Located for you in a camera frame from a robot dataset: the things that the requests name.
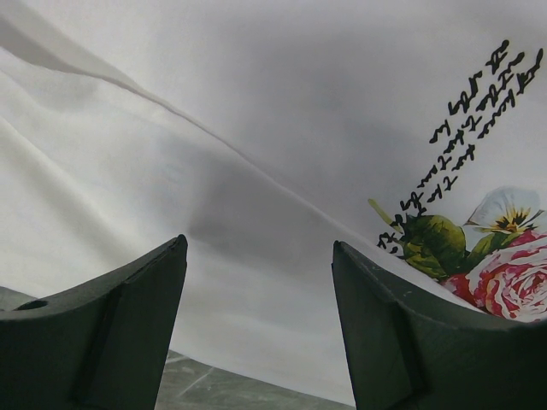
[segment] white fabric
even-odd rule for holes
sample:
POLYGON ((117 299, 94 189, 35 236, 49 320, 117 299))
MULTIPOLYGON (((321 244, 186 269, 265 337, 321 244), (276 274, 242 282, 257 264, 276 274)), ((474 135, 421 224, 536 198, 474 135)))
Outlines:
MULTIPOLYGON (((86 74, 1 54, 1 285, 44 296, 183 232, 173 348, 346 403, 334 240, 470 307, 375 247, 368 199, 400 212, 447 102, 506 38, 531 67, 547 3, 6 0, 0 14, 21 35, 0 37, 9 51, 86 74)), ((463 223, 499 185, 547 203, 546 91, 540 70, 432 212, 463 223)))

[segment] white pansy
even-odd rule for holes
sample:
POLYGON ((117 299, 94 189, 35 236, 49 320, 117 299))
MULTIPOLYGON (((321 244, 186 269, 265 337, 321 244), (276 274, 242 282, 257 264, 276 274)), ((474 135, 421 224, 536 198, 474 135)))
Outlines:
POLYGON ((493 232, 522 233, 546 227, 547 213, 540 209, 536 191, 503 187, 488 194, 462 228, 466 248, 471 250, 482 237, 493 232))

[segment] marble floor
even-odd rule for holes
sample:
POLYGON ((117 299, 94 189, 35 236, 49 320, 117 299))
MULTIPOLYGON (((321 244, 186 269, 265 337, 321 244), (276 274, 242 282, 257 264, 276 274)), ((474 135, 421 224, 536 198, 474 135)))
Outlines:
MULTIPOLYGON (((30 296, 0 287, 0 310, 30 296)), ((342 404, 281 389, 169 352, 155 410, 351 410, 342 404)))

